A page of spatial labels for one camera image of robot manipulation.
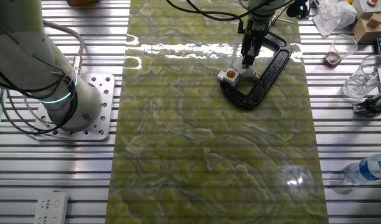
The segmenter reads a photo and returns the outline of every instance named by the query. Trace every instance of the clear plastic cup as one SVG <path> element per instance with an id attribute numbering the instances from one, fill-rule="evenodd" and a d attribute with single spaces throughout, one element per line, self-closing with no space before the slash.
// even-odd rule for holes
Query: clear plastic cup
<path id="1" fill-rule="evenodd" d="M 369 55 L 364 58 L 359 68 L 352 74 L 342 86 L 342 91 L 351 99 L 360 100 L 374 88 L 378 87 L 381 56 Z"/>
<path id="2" fill-rule="evenodd" d="M 344 57 L 354 54 L 357 49 L 358 44 L 354 38 L 344 34 L 338 35 L 333 39 L 324 62 L 328 67 L 336 67 Z"/>

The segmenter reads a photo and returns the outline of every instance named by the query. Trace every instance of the bottle label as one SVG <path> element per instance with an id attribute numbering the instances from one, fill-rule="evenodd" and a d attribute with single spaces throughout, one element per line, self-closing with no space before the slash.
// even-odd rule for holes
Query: bottle label
<path id="1" fill-rule="evenodd" d="M 377 178 L 373 176 L 372 173 L 369 172 L 369 169 L 367 167 L 367 159 L 362 159 L 359 163 L 359 171 L 360 173 L 367 179 L 367 180 L 380 180 L 380 178 Z"/>

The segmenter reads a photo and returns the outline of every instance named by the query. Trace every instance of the brown liquid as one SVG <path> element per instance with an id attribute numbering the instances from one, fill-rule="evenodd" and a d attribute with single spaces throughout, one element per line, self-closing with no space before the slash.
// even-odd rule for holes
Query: brown liquid
<path id="1" fill-rule="evenodd" d="M 341 62 L 341 56 L 334 52 L 329 52 L 323 59 L 324 64 L 330 68 L 338 66 Z"/>

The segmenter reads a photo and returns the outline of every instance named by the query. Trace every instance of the marble surface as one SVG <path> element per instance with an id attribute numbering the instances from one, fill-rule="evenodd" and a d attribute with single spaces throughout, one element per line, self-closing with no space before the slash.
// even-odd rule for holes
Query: marble surface
<path id="1" fill-rule="evenodd" d="M 257 109 L 242 111 L 216 77 L 240 56 L 237 22 L 131 2 L 106 223 L 328 222 L 298 26 L 271 30 L 294 52 Z M 258 73 L 272 55 L 262 48 Z"/>

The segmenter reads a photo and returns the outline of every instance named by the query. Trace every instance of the small wooden block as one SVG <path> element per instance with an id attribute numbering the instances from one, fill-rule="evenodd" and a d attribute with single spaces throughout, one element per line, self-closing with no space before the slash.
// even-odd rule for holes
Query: small wooden block
<path id="1" fill-rule="evenodd" d="M 371 28 L 376 28 L 381 24 L 381 13 L 373 13 L 372 16 L 367 21 L 367 26 Z"/>

